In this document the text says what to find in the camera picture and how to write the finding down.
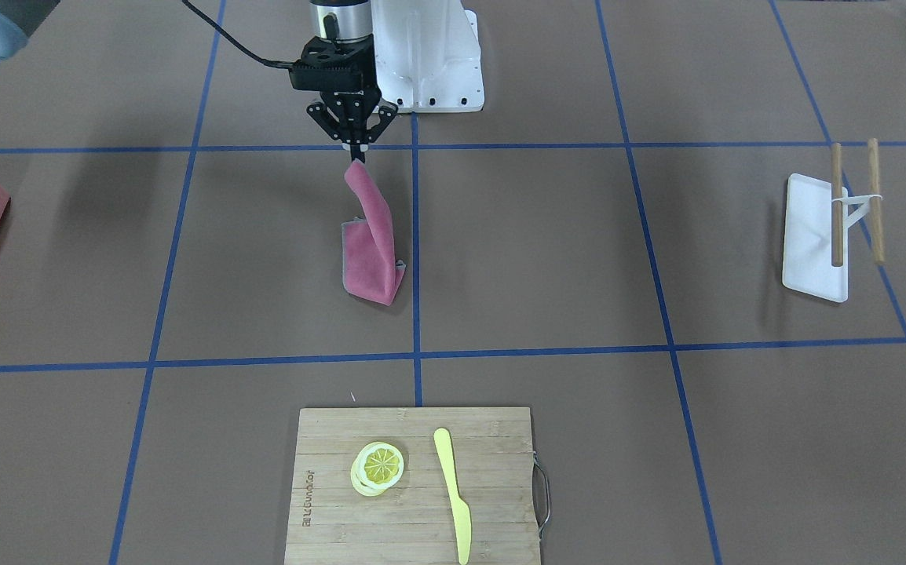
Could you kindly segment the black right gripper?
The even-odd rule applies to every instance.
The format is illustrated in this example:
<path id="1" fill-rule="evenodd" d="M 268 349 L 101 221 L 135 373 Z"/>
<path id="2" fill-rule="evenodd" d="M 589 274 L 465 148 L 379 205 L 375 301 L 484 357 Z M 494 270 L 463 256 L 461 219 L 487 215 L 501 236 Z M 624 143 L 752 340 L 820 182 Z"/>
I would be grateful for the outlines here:
<path id="1" fill-rule="evenodd" d="M 318 93 L 307 115 L 335 142 L 349 148 L 353 162 L 366 164 L 367 151 L 398 115 L 378 85 L 374 36 L 342 42 L 313 37 L 289 71 L 291 85 Z"/>

